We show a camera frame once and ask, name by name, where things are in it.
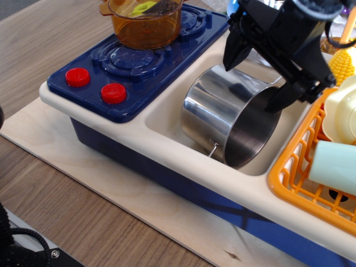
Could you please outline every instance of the yellow corn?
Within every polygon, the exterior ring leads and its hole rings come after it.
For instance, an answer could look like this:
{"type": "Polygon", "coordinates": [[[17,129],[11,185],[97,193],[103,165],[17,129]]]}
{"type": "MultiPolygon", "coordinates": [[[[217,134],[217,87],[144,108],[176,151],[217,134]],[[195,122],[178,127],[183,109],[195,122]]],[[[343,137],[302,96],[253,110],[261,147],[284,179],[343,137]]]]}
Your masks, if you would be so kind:
{"type": "Polygon", "coordinates": [[[328,66],[336,78],[336,85],[340,86],[346,78],[356,74],[356,48],[340,49],[333,55],[328,66]]]}

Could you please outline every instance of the cream toy plate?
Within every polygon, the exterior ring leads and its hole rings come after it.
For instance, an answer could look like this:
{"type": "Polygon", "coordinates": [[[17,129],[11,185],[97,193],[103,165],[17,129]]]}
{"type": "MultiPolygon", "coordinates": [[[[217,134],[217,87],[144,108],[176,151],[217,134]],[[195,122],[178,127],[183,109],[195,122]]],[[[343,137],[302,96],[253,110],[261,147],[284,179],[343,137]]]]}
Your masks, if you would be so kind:
{"type": "Polygon", "coordinates": [[[356,76],[347,78],[326,100],[323,131],[333,142],[356,143],[356,76]]]}

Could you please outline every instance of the black cable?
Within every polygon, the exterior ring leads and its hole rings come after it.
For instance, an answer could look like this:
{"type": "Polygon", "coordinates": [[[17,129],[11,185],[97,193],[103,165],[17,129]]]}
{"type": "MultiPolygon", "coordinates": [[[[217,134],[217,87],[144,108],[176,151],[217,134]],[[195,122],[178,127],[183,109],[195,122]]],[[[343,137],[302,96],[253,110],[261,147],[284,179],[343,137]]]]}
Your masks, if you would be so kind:
{"type": "Polygon", "coordinates": [[[44,251],[46,253],[46,257],[47,257],[46,267],[51,266],[50,247],[48,246],[45,239],[39,233],[37,233],[33,230],[30,230],[30,229],[26,229],[26,228],[11,228],[11,234],[13,234],[13,235],[29,235],[29,236],[32,236],[33,238],[37,239],[38,242],[40,242],[41,245],[43,246],[44,251]]]}
{"type": "Polygon", "coordinates": [[[11,228],[8,214],[7,214],[4,206],[0,202],[0,252],[1,253],[4,252],[6,255],[13,255],[13,256],[23,255],[26,257],[29,255],[28,253],[32,253],[33,255],[35,255],[35,252],[27,250],[25,248],[13,247],[14,239],[13,239],[12,235],[29,235],[29,236],[37,239],[38,242],[43,246],[45,254],[46,254],[46,258],[47,258],[46,267],[51,266],[50,247],[48,246],[45,239],[39,233],[37,233],[31,229],[11,228]]]}
{"type": "Polygon", "coordinates": [[[4,124],[4,121],[5,121],[5,115],[4,115],[2,108],[0,107],[0,128],[4,124]]]}

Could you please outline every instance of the blue stove top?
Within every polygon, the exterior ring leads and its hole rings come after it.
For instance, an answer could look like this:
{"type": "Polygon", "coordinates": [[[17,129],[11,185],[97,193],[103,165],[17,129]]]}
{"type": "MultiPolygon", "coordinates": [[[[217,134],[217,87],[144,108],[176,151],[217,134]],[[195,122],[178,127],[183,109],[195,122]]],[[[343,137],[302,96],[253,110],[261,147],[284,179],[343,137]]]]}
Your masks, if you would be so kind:
{"type": "Polygon", "coordinates": [[[47,84],[53,93],[100,116],[117,123],[128,122],[227,30],[228,19],[226,15],[184,4],[180,35],[170,45],[135,50],[111,35],[52,74],[47,84]],[[78,70],[81,73],[74,76],[80,77],[80,83],[73,85],[66,74],[78,70]],[[119,101],[103,98],[103,87],[112,83],[125,88],[119,101]]]}

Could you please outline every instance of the light blue toy cup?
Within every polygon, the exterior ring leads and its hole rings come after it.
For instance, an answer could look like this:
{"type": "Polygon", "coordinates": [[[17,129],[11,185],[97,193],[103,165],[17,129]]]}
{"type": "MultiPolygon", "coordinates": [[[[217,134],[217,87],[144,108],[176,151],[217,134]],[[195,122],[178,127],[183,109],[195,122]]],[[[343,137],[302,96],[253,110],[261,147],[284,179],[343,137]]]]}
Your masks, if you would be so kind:
{"type": "Polygon", "coordinates": [[[309,179],[356,196],[356,146],[318,141],[309,179]]]}
{"type": "Polygon", "coordinates": [[[238,10],[238,8],[239,8],[238,0],[230,0],[226,12],[230,16],[232,13],[235,13],[236,10],[238,10]]]}

